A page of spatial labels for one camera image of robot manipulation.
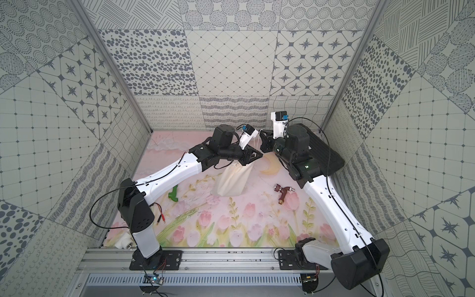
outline black cable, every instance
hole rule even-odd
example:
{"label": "black cable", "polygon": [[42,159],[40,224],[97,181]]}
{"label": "black cable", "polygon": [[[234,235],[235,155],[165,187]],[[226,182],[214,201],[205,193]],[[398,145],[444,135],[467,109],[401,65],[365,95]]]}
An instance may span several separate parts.
{"label": "black cable", "polygon": [[99,227],[99,228],[102,228],[102,229],[120,229],[120,228],[128,228],[128,227],[103,227],[103,226],[99,226],[98,224],[96,224],[96,222],[94,222],[94,220],[92,219],[92,209],[94,208],[94,206],[96,205],[96,203],[99,202],[99,200],[101,200],[102,198],[104,198],[105,196],[107,196],[108,194],[112,193],[112,192],[115,192],[115,191],[118,191],[118,190],[122,190],[122,189],[127,189],[127,188],[131,188],[131,187],[137,187],[137,186],[142,186],[142,185],[145,185],[145,184],[149,184],[151,182],[154,182],[154,181],[157,181],[159,179],[162,179],[164,178],[165,176],[167,176],[168,174],[170,174],[173,170],[175,170],[175,168],[177,168],[179,166],[179,164],[181,163],[181,161],[183,160],[183,157],[185,156],[186,152],[183,153],[183,155],[181,155],[181,158],[180,160],[178,161],[178,163],[175,165],[175,167],[173,167],[172,170],[170,170],[170,172],[168,172],[166,175],[164,176],[161,176],[159,178],[156,178],[154,180],[151,180],[151,181],[148,181],[148,182],[144,182],[144,183],[140,183],[140,184],[133,184],[131,186],[126,186],[126,187],[122,187],[122,188],[117,188],[117,189],[114,189],[112,191],[109,191],[107,192],[106,194],[102,195],[101,197],[97,198],[97,200],[94,202],[94,204],[91,206],[91,209],[89,210],[89,219],[91,220],[91,222]]}
{"label": "black cable", "polygon": [[160,297],[168,297],[166,293],[160,293],[158,291],[158,288],[153,285],[152,279],[150,279],[150,276],[148,276],[147,271],[145,271],[145,266],[143,265],[143,262],[142,262],[142,268],[143,268],[143,271],[145,272],[145,277],[149,280],[152,288],[155,289],[155,292],[157,292],[157,294],[160,295]]}
{"label": "black cable", "polygon": [[[333,196],[332,192],[330,191],[330,185],[328,183],[328,173],[330,171],[330,154],[332,153],[332,149],[330,147],[330,142],[328,141],[328,137],[326,136],[325,132],[323,131],[323,129],[317,124],[315,123],[314,121],[312,121],[311,119],[309,118],[306,118],[306,117],[296,117],[296,118],[293,118],[291,120],[289,120],[286,124],[285,124],[285,127],[284,129],[289,125],[289,123],[293,120],[296,120],[296,119],[305,119],[307,121],[310,121],[312,123],[314,123],[319,129],[320,131],[322,132],[322,134],[325,136],[325,139],[327,141],[327,144],[328,144],[328,164],[327,164],[327,174],[326,174],[326,184],[327,184],[327,190],[328,192],[330,193],[330,196],[331,198],[333,199],[333,201],[335,202],[335,204],[338,206],[338,208],[341,210],[341,212],[345,215],[346,219],[348,220],[348,222],[350,222],[351,226],[353,227],[353,229],[356,231],[356,233],[358,233],[358,235],[360,236],[360,239],[361,241],[363,242],[364,246],[366,247],[366,249],[368,250],[368,252],[370,253],[370,256],[371,256],[371,259],[373,260],[373,263],[374,263],[374,267],[375,269],[378,268],[378,265],[376,264],[376,260],[374,259],[373,257],[373,254],[371,253],[370,249],[368,248],[368,245],[366,244],[366,242],[364,241],[363,237],[361,236],[361,234],[358,232],[358,230],[356,229],[355,225],[353,224],[353,222],[350,220],[350,218],[346,215],[346,213],[343,211],[342,207],[338,204],[338,202],[336,201],[335,197]],[[378,273],[378,276],[380,278],[380,283],[381,283],[381,291],[382,291],[382,294],[380,297],[384,297],[384,286],[383,286],[383,282],[382,282],[382,279],[381,279],[381,274]]]}
{"label": "black cable", "polygon": [[234,160],[232,160],[231,162],[229,162],[228,165],[224,165],[223,167],[216,168],[216,165],[217,165],[217,164],[214,165],[213,167],[214,167],[214,169],[223,169],[224,167],[228,167],[229,165],[231,165],[231,163],[233,163],[233,161],[234,161]]}
{"label": "black cable", "polygon": [[329,285],[332,284],[332,282],[335,280],[335,278],[336,278],[336,276],[333,277],[333,279],[328,283],[328,285],[324,286],[324,287],[321,288],[320,290],[313,291],[312,294],[313,294],[313,293],[316,293],[316,292],[320,292],[320,291],[325,290]]}

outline mounting plate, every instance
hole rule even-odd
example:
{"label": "mounting plate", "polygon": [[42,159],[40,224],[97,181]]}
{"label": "mounting plate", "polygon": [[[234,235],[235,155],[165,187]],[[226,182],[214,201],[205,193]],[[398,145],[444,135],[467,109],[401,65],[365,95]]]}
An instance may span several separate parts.
{"label": "mounting plate", "polygon": [[[279,256],[280,270],[313,270],[316,269],[315,263],[303,263],[301,266],[297,262],[297,258],[294,254],[294,250],[279,250],[277,252]],[[320,265],[320,270],[328,270]]]}

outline patterned wall panel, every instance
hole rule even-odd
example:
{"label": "patterned wall panel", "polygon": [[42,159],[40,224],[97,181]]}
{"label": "patterned wall panel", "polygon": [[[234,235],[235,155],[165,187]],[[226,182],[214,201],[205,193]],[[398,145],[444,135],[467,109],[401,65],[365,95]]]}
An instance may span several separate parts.
{"label": "patterned wall panel", "polygon": [[473,135],[475,121],[415,74],[365,142],[415,215],[473,186]]}
{"label": "patterned wall panel", "polygon": [[[119,161],[99,143],[47,218],[97,240],[101,239],[106,230],[91,223],[89,210],[97,198],[117,188],[128,176],[129,173]],[[92,216],[97,224],[104,226],[113,215],[117,193],[104,197],[95,205]]]}
{"label": "patterned wall panel", "polygon": [[33,71],[35,71],[34,66],[0,32],[0,93],[8,90]]}
{"label": "patterned wall panel", "polygon": [[[323,119],[330,109],[333,96],[270,96],[269,109],[267,110],[266,129],[273,129],[270,119],[271,112],[287,112],[289,119],[296,117],[306,117],[322,126]],[[296,119],[293,124],[303,123],[311,129],[317,129],[317,126],[305,119]]]}
{"label": "patterned wall panel", "polygon": [[424,249],[410,221],[405,220],[376,237],[385,239],[389,245],[383,272],[393,296],[452,296],[446,279]]}
{"label": "patterned wall panel", "polygon": [[183,29],[177,0],[82,0],[98,29]]}
{"label": "patterned wall panel", "polygon": [[33,69],[86,36],[67,1],[3,1],[0,31]]}
{"label": "patterned wall panel", "polygon": [[137,96],[152,129],[205,129],[198,96]]}
{"label": "patterned wall panel", "polygon": [[468,0],[391,0],[375,35],[417,69]]}
{"label": "patterned wall panel", "polygon": [[38,72],[99,139],[114,120],[113,114],[126,101],[89,37],[75,43]]}
{"label": "patterned wall panel", "polygon": [[271,95],[335,95],[361,31],[280,31]]}
{"label": "patterned wall panel", "polygon": [[38,73],[0,105],[2,198],[46,216],[99,140]]}
{"label": "patterned wall panel", "polygon": [[185,32],[99,30],[134,95],[197,95]]}
{"label": "patterned wall panel", "polygon": [[250,124],[256,129],[262,129],[266,125],[269,97],[200,96],[199,101],[207,129],[214,129],[220,124],[235,127]]}
{"label": "patterned wall panel", "polygon": [[376,0],[283,0],[285,30],[363,30]]}
{"label": "patterned wall panel", "polygon": [[342,97],[363,138],[368,136],[413,74],[409,64],[373,36]]}
{"label": "patterned wall panel", "polygon": [[185,31],[200,96],[268,96],[276,31]]}
{"label": "patterned wall panel", "polygon": [[145,150],[150,131],[142,124],[127,101],[114,117],[110,128],[104,131],[101,143],[132,176]]}
{"label": "patterned wall panel", "polygon": [[328,123],[325,134],[330,142],[330,147],[349,162],[356,150],[363,143],[363,139],[356,129],[350,114],[344,104],[335,107],[332,120]]}
{"label": "patterned wall panel", "polygon": [[0,201],[0,283],[12,263],[20,256],[30,239],[35,236],[44,218],[5,201]]}
{"label": "patterned wall panel", "polygon": [[337,174],[355,217],[372,234],[406,219],[401,201],[391,191],[368,147],[362,143]]}
{"label": "patterned wall panel", "polygon": [[474,11],[469,5],[461,11],[418,70],[464,112],[470,111],[475,100]]}
{"label": "patterned wall panel", "polygon": [[185,30],[278,30],[282,0],[178,0]]}
{"label": "patterned wall panel", "polygon": [[63,296],[86,249],[96,244],[91,237],[45,220],[0,280],[0,295]]}

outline metal vent grille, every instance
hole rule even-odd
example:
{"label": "metal vent grille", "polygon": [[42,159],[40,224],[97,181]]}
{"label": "metal vent grille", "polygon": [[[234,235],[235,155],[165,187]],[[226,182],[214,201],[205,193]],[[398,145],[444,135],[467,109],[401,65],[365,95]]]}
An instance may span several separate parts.
{"label": "metal vent grille", "polygon": [[[138,286],[148,284],[143,275],[92,273],[88,286]],[[298,273],[267,273],[250,276],[238,273],[174,273],[164,275],[164,286],[295,286],[302,280]]]}

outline black power cable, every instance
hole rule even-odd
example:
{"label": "black power cable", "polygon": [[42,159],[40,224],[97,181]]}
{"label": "black power cable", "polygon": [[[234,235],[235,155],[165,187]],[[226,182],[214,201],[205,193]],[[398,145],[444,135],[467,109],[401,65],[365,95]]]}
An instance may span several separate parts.
{"label": "black power cable", "polygon": [[[328,141],[328,137],[326,136],[325,132],[323,131],[323,129],[317,124],[315,123],[314,121],[312,121],[311,119],[309,118],[306,118],[306,117],[295,117],[291,120],[289,120],[286,124],[285,124],[285,128],[287,128],[287,126],[289,125],[289,123],[293,120],[296,120],[296,119],[304,119],[304,120],[307,120],[307,121],[310,121],[312,122],[313,124],[315,124],[319,129],[320,131],[323,133],[323,135],[325,136],[325,139],[327,141],[327,144],[328,144],[328,164],[327,164],[327,175],[326,175],[326,184],[327,184],[327,190],[328,192],[330,193],[330,196],[331,198],[333,199],[333,201],[336,203],[336,205],[338,206],[338,208],[342,211],[342,213],[345,215],[346,219],[348,220],[348,222],[350,222],[351,226],[353,227],[353,229],[356,231],[356,233],[358,233],[358,235],[360,236],[360,239],[361,241],[363,242],[364,246],[366,247],[366,249],[368,250],[368,252],[370,253],[371,255],[371,259],[373,260],[373,263],[374,263],[374,267],[377,269],[377,264],[376,264],[376,260],[374,259],[373,257],[373,254],[371,253],[370,249],[368,248],[368,245],[366,244],[366,242],[364,241],[363,237],[361,236],[361,234],[358,232],[358,230],[356,229],[355,225],[353,224],[353,222],[350,220],[350,218],[346,215],[346,213],[343,211],[342,207],[338,204],[338,202],[336,201],[335,197],[333,196],[332,192],[330,191],[330,186],[328,184],[328,172],[330,170],[330,154],[332,153],[332,149],[330,147],[330,142]],[[384,286],[383,286],[383,281],[382,281],[382,278],[381,278],[381,274],[378,273],[378,277],[380,278],[380,283],[381,283],[381,291],[382,291],[382,294],[380,297],[384,297]],[[370,293],[373,297],[377,297],[376,295],[373,295],[367,288],[365,288],[365,286],[363,286],[363,284],[360,284],[360,286],[362,286],[368,293]]]}
{"label": "black power cable", "polygon": [[183,155],[181,155],[181,158],[180,158],[180,160],[178,161],[178,163],[177,163],[177,164],[175,165],[175,167],[173,167],[173,169],[170,170],[166,175],[161,176],[161,177],[159,177],[159,178],[156,178],[156,179],[154,179],[154,180],[148,181],[148,182],[144,182],[144,183],[140,183],[140,184],[133,184],[133,185],[131,185],[131,186],[122,187],[122,188],[117,188],[117,189],[114,189],[114,190],[112,190],[112,191],[109,191],[109,192],[107,192],[106,194],[102,195],[101,197],[97,198],[97,200],[93,203],[93,205],[91,206],[91,209],[89,210],[89,219],[91,220],[91,222],[92,222],[95,226],[97,226],[97,227],[99,227],[99,228],[102,228],[102,229],[109,229],[109,230],[110,230],[110,229],[128,228],[128,227],[103,227],[103,226],[99,226],[99,225],[96,224],[96,222],[94,222],[94,220],[92,219],[92,209],[93,209],[94,206],[99,202],[99,200],[101,200],[102,198],[104,198],[105,196],[107,196],[108,194],[110,194],[110,193],[112,193],[112,192],[115,192],[115,191],[118,191],[118,190],[122,190],[122,189],[131,188],[131,187],[142,186],[142,185],[149,184],[149,183],[151,183],[151,182],[154,182],[154,181],[157,181],[157,180],[159,180],[159,179],[164,178],[165,176],[167,176],[168,174],[170,174],[173,170],[175,170],[175,168],[177,168],[177,167],[180,165],[180,163],[181,163],[181,161],[183,160],[183,157],[185,156],[185,154],[186,154],[186,152],[184,152]]}

